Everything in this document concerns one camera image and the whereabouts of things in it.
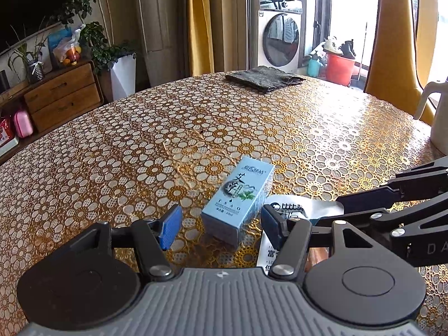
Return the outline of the white washing machine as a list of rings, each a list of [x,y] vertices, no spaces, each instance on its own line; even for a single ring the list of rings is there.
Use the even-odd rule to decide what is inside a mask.
[[[250,0],[249,67],[297,71],[302,11],[299,0]]]

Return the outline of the black television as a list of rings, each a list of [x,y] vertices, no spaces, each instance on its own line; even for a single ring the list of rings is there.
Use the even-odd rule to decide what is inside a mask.
[[[1,51],[50,25],[61,0],[1,0]]]

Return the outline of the red gift box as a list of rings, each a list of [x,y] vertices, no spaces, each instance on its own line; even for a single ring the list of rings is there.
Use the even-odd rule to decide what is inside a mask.
[[[9,117],[1,118],[0,121],[0,146],[15,138],[14,129],[11,126],[11,119]]]

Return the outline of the dark grey folded cloth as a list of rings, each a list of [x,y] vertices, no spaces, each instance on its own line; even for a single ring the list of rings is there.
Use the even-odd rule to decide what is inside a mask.
[[[274,90],[302,84],[305,79],[297,74],[287,73],[267,66],[254,67],[246,71],[234,71],[225,75],[225,79],[258,90],[266,94]]]

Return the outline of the light blue small carton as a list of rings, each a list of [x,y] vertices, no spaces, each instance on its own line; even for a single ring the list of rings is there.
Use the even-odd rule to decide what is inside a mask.
[[[237,248],[244,226],[257,217],[273,186],[275,167],[245,156],[202,209],[205,231]]]

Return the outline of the yellow giraffe chair back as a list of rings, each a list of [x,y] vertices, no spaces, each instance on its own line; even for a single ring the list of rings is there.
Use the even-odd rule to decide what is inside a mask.
[[[365,92],[414,115],[429,82],[438,0],[378,0],[374,50]]]

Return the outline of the pink small case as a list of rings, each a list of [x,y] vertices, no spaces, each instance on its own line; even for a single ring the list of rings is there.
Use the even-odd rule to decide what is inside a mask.
[[[15,112],[13,122],[17,136],[26,138],[33,134],[33,124],[27,110],[21,108]]]

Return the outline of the white blue food sachet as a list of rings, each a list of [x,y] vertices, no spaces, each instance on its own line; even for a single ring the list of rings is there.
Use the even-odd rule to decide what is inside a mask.
[[[336,201],[309,199],[296,195],[270,195],[265,199],[266,205],[271,205],[283,218],[297,221],[310,220],[315,225],[320,218],[343,215],[343,205]],[[267,275],[275,262],[278,251],[271,244],[266,231],[262,232],[257,267],[261,267]]]

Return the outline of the green leafy plant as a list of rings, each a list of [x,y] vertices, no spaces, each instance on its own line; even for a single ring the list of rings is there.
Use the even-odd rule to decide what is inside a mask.
[[[100,22],[87,22],[87,17],[93,13],[92,5],[96,2],[97,0],[56,0],[56,13],[51,20],[68,27],[76,17],[80,19],[83,26],[80,31],[80,46],[87,50],[88,58],[94,63],[95,73],[101,74],[112,70],[121,58],[130,56],[134,59],[136,52],[127,41],[111,43],[109,32]]]

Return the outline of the yellow curtain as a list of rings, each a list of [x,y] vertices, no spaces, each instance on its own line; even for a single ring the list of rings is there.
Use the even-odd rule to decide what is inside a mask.
[[[189,67],[192,76],[214,72],[209,0],[187,0]]]

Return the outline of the bag of fruit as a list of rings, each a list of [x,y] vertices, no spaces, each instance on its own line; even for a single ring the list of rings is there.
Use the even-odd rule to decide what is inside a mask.
[[[62,39],[59,44],[53,49],[52,53],[56,62],[60,67],[74,66],[80,61],[80,34],[86,27],[81,24],[71,35],[71,37]]]

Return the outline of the white pitcher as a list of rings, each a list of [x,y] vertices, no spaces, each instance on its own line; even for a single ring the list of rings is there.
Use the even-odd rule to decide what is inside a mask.
[[[423,114],[426,101],[432,93],[439,93],[433,124],[431,125],[431,142],[443,154],[448,153],[448,82],[429,82],[421,94],[421,98],[413,119],[419,120]]]

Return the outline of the red bucket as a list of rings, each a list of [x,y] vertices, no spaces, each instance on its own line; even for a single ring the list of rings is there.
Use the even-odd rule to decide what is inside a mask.
[[[351,83],[354,60],[333,53],[327,54],[326,79],[347,87]]]

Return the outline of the lace patterned tablecloth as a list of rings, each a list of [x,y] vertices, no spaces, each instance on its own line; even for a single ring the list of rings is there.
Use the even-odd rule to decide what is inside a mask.
[[[252,267],[258,221],[232,249],[200,218],[242,157],[274,166],[274,194],[334,200],[440,158],[430,132],[388,102],[310,77],[260,94],[207,74],[97,108],[1,166],[1,333],[25,326],[20,276],[96,221],[128,226],[178,203],[184,217],[171,263]]]

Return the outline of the wooden drawer cabinet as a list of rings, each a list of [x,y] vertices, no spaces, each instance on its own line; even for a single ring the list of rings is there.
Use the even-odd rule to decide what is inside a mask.
[[[24,102],[39,133],[55,129],[104,102],[94,64],[83,61],[48,74],[24,93]]]

